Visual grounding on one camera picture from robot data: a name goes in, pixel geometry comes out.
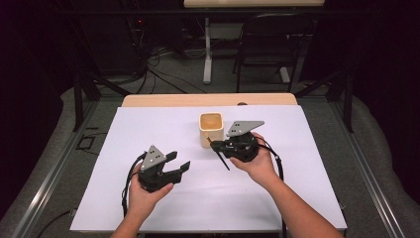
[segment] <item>standing desk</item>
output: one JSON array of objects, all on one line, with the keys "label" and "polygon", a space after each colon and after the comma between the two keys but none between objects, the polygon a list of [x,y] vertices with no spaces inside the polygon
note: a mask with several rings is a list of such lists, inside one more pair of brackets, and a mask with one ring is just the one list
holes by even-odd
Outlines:
[{"label": "standing desk", "polygon": [[[185,8],[322,7],[325,0],[184,0]],[[211,82],[210,21],[205,18],[206,59],[203,83]]]}]

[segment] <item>black cable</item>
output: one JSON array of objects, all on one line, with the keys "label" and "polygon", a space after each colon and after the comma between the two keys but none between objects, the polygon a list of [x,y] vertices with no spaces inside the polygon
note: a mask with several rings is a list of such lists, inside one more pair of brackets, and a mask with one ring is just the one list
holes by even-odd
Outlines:
[{"label": "black cable", "polygon": [[[256,138],[258,138],[258,139],[260,139],[260,140],[262,140],[266,143],[266,146],[262,145],[262,144],[259,144],[259,146],[266,149],[266,150],[269,150],[270,152],[272,152],[272,154],[275,157],[275,162],[277,163],[278,176],[280,177],[281,180],[284,180],[283,166],[281,164],[280,156],[271,148],[271,145],[265,139],[263,139],[261,137],[256,137]],[[283,238],[287,237],[287,225],[284,222],[283,218],[281,218],[281,233],[282,233]]]},{"label": "black cable", "polygon": [[145,85],[145,82],[146,82],[146,78],[147,78],[147,77],[148,77],[148,71],[146,70],[146,71],[145,71],[145,77],[144,77],[144,79],[143,79],[143,82],[142,82],[142,84],[140,85],[139,89],[136,91],[136,94],[139,94],[140,90],[142,90],[143,86]]},{"label": "black cable", "polygon": [[40,231],[40,233],[38,233],[37,238],[40,238],[43,235],[43,233],[51,226],[51,224],[53,224],[55,221],[59,220],[60,218],[64,217],[66,214],[70,214],[70,212],[71,212],[71,210],[68,210],[68,211],[63,212],[62,214],[56,216],[46,226],[44,226],[44,228]]},{"label": "black cable", "polygon": [[174,85],[173,83],[163,79],[161,76],[159,76],[158,74],[156,74],[155,72],[153,72],[152,70],[149,69],[149,72],[151,72],[153,75],[155,75],[156,77],[160,78],[160,80],[166,82],[167,84],[173,86],[174,88],[178,89],[179,91],[183,92],[183,93],[187,93],[186,91],[182,90],[181,88],[177,87],[176,85]]},{"label": "black cable", "polygon": [[180,78],[180,77],[177,77],[177,76],[174,76],[174,75],[170,75],[170,74],[168,74],[168,73],[165,73],[165,72],[159,71],[159,70],[157,70],[157,69],[155,69],[155,68],[154,68],[154,71],[156,71],[156,72],[158,72],[158,73],[160,73],[160,74],[166,75],[166,76],[170,76],[170,77],[174,77],[174,78],[176,78],[176,79],[179,79],[179,80],[181,80],[181,81],[183,81],[183,82],[185,82],[185,83],[188,83],[188,84],[189,84],[189,85],[191,85],[192,87],[194,87],[194,88],[196,88],[196,89],[198,89],[198,90],[200,90],[200,91],[202,91],[202,92],[204,92],[204,93],[207,93],[206,91],[202,90],[201,88],[199,88],[199,87],[195,86],[194,84],[192,84],[191,82],[189,82],[189,81],[187,81],[187,80],[185,80],[185,79],[183,79],[183,78]]},{"label": "black cable", "polygon": [[149,93],[149,94],[153,94],[154,93],[154,91],[155,91],[155,87],[157,86],[157,76],[155,75],[155,77],[154,77],[154,86],[152,87],[152,91]]},{"label": "black cable", "polygon": [[147,152],[144,152],[142,155],[136,158],[136,160],[133,162],[132,166],[130,167],[129,173],[127,175],[126,186],[123,189],[123,193],[122,193],[123,199],[121,201],[121,205],[123,206],[124,217],[127,214],[127,192],[129,189],[130,180],[135,175],[133,174],[133,169],[140,160],[143,160],[146,157],[146,154]]}]

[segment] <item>desk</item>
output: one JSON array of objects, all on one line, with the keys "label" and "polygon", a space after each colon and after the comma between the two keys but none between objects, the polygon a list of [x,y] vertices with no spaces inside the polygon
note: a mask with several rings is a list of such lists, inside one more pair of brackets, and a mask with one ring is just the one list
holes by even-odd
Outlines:
[{"label": "desk", "polygon": [[[185,8],[322,7],[325,0],[184,0]],[[211,82],[210,20],[205,19],[206,60],[203,83]]]},{"label": "desk", "polygon": [[[246,102],[247,106],[235,106]],[[134,159],[157,146],[178,151],[170,171],[191,161],[182,182],[158,204],[144,233],[279,232],[271,197],[199,143],[198,117],[218,111],[226,125],[263,120],[258,129],[283,161],[285,181],[336,228],[347,228],[303,111],[292,94],[129,95],[111,125],[70,230],[113,231],[123,219],[121,191]]]}]

